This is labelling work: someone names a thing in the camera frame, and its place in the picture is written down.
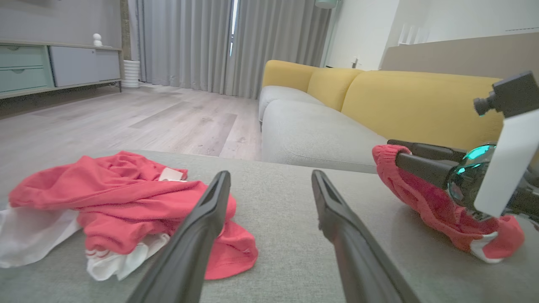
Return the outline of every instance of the lamp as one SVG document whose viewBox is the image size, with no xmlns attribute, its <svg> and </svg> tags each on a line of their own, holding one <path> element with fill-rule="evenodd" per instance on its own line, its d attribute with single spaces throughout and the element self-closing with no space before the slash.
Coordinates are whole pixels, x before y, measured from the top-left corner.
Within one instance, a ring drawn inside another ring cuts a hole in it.
<svg viewBox="0 0 539 303">
<path fill-rule="evenodd" d="M 316 0 L 314 5 L 321 9 L 334 9 L 337 7 L 338 0 Z"/>
</svg>

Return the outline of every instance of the gray curtain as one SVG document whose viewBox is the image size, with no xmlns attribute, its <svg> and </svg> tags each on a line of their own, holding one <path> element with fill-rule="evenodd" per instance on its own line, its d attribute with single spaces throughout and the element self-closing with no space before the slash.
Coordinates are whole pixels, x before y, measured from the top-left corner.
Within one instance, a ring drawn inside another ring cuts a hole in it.
<svg viewBox="0 0 539 303">
<path fill-rule="evenodd" d="M 141 80 L 223 94 L 232 0 L 137 0 Z"/>
<path fill-rule="evenodd" d="M 257 98 L 270 59 L 319 66 L 330 12 L 314 0 L 239 0 L 226 94 Z"/>
</svg>

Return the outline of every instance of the white vase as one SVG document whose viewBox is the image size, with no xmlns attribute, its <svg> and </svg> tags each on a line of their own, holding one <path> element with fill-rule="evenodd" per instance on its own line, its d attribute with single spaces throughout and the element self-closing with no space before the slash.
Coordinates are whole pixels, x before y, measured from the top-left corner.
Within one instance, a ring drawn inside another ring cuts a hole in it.
<svg viewBox="0 0 539 303">
<path fill-rule="evenodd" d="M 139 88 L 140 61 L 124 60 L 123 70 L 125 74 L 125 79 L 122 80 L 122 87 Z"/>
</svg>

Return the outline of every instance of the white cabinet door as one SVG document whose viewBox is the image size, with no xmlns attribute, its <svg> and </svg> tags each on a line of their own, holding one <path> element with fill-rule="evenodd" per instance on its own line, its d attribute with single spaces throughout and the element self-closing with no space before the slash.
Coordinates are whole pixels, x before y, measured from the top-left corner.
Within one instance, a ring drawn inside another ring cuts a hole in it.
<svg viewBox="0 0 539 303">
<path fill-rule="evenodd" d="M 99 81 L 120 78 L 120 54 L 113 50 L 95 50 L 98 60 Z"/>
<path fill-rule="evenodd" d="M 95 49 L 49 46 L 49 50 L 55 86 L 99 81 Z"/>
</svg>

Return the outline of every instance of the teal drawer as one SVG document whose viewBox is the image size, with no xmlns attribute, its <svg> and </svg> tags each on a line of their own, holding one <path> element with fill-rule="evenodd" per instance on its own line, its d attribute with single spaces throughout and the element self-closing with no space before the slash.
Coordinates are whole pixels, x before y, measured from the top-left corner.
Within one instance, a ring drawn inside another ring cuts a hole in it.
<svg viewBox="0 0 539 303">
<path fill-rule="evenodd" d="M 0 67 L 43 66 L 43 52 L 39 46 L 0 45 Z"/>
<path fill-rule="evenodd" d="M 0 92 L 46 86 L 47 75 L 43 68 L 0 70 Z"/>
</svg>

